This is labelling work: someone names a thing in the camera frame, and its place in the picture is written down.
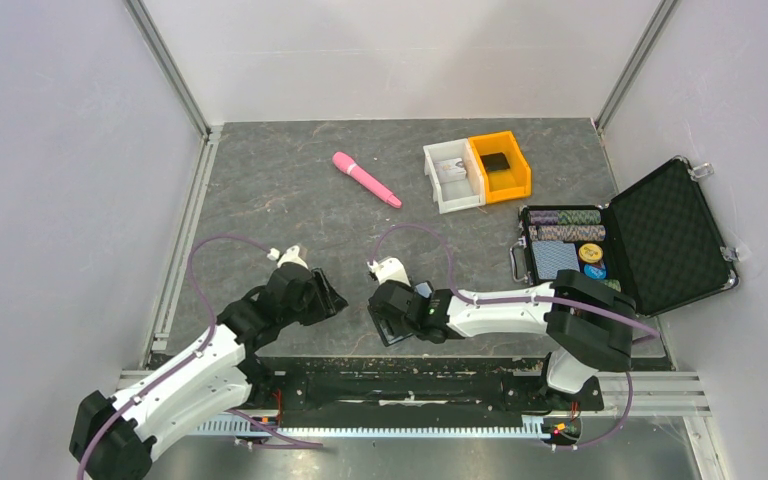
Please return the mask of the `orange plastic bin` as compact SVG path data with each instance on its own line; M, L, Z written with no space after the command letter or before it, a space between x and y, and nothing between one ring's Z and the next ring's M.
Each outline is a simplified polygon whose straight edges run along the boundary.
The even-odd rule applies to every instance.
M512 131L471 136L468 141L484 180L487 204L532 195L532 170Z

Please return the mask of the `black leather card holder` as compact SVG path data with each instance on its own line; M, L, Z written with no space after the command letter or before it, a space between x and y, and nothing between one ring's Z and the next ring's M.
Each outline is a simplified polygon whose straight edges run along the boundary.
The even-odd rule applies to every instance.
M422 282L413 286L414 291L423 298L430 298L433 295L434 288L429 282Z

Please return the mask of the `yellow dealer chip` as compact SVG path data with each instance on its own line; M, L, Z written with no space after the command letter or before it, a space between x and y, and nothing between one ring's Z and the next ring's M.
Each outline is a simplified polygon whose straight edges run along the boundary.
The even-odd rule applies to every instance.
M578 248L578 256L583 262L594 264L603 259L604 251L595 243L584 243Z

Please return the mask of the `black poker chip case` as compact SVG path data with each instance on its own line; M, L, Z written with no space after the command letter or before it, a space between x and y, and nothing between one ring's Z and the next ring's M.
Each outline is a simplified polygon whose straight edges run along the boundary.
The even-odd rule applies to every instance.
M598 280L630 297L639 314L657 316L739 283L735 255L726 245L700 187L711 174L708 164L693 166L675 156L602 205L528 205L519 213L526 280L536 276L528 233L533 210L598 210L607 231L595 243L607 278Z

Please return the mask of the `card in white bin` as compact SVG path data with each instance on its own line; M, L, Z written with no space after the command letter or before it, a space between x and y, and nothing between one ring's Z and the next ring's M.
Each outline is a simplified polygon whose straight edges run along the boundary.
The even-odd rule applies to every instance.
M466 178L467 170L462 158L442 160L435 163L435 171L441 183L460 181Z

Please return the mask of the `white plastic bin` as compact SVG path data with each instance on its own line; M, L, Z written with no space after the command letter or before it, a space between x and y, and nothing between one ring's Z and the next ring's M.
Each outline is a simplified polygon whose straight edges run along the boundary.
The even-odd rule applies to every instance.
M423 146L424 174L440 214L486 204L484 176L467 138Z

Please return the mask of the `blue playing card deck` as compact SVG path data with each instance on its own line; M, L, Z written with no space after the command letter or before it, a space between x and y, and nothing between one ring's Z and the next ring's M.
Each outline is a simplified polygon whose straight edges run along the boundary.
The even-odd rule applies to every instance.
M577 250L573 243L537 241L532 245L532 253L539 280L554 280L561 270L580 270Z

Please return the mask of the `poker chip row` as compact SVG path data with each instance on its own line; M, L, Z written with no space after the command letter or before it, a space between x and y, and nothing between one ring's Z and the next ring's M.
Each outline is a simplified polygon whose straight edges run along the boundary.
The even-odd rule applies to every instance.
M603 241L607 236L602 225L530 226L528 233L534 241Z
M534 225L599 225L601 213L598 210L533 210L528 213L529 221Z

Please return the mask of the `top poker chip row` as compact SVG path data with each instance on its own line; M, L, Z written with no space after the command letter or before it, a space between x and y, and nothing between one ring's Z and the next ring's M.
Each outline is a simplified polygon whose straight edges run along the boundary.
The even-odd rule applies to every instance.
M528 213L529 221L534 225L599 225L601 213L598 210L533 210Z

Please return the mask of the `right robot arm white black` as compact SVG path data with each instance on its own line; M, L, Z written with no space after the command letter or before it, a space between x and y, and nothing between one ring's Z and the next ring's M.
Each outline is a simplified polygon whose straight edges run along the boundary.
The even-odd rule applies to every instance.
M527 289L499 292L386 279L370 297L368 312L387 346L411 337L434 344L489 334L551 338L558 347L537 382L540 400L551 408L566 406L597 373L631 367L634 300L573 270Z

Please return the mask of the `black object in orange bin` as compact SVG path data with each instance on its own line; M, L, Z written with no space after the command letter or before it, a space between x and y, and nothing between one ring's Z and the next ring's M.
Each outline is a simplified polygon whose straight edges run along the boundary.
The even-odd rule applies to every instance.
M481 155L480 160L485 172L488 174L510 169L510 163L503 152Z

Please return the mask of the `pink wand massager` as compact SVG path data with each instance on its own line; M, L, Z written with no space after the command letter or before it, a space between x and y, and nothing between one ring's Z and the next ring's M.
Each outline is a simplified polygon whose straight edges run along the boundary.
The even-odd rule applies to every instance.
M365 171L357 162L344 152L336 152L332 163L343 174L349 176L383 203L400 209L402 201L384 184Z

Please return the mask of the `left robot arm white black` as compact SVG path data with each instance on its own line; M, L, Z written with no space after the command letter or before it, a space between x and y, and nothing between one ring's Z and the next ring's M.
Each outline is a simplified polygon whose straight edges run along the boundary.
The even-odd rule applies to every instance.
M214 416L245 403L266 405L274 373L257 357L282 329L334 317L347 301L319 268L290 263L266 284L227 305L191 346L151 375L79 404L69 452L79 476L142 479L175 442Z

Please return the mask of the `blue dealer chip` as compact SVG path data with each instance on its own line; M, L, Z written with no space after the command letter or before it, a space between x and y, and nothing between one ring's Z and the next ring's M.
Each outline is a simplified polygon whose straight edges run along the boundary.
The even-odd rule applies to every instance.
M585 264L583 267L583 273L589 278L595 280L604 280L607 278L607 269L604 264Z

